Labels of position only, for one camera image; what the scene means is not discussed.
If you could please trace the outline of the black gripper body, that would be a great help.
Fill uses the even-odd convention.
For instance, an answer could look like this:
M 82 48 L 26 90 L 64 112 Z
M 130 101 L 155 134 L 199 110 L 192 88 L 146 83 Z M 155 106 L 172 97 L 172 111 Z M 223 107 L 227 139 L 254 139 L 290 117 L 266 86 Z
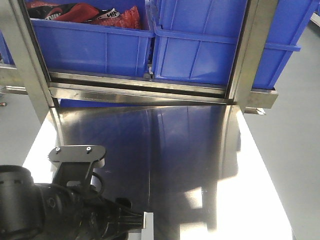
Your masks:
M 48 183 L 38 184 L 37 192 L 39 240 L 127 240 L 133 229 L 133 210 L 122 200 Z

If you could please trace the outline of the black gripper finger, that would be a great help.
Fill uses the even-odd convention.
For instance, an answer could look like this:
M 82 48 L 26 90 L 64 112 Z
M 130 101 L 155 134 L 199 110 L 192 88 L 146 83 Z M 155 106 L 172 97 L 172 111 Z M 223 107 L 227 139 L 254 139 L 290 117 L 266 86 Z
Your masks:
M 146 227 L 145 212 L 123 212 L 119 218 L 119 227 L 122 230 L 138 230 Z

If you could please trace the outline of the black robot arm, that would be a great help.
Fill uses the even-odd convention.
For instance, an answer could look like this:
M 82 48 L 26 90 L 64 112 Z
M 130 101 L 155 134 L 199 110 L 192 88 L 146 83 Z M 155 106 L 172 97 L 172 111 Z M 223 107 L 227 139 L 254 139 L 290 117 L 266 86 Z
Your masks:
M 17 165 L 0 168 L 0 237 L 3 240 L 125 240 L 144 226 L 129 201 L 105 199 L 90 163 L 63 163 L 52 183 L 35 183 Z

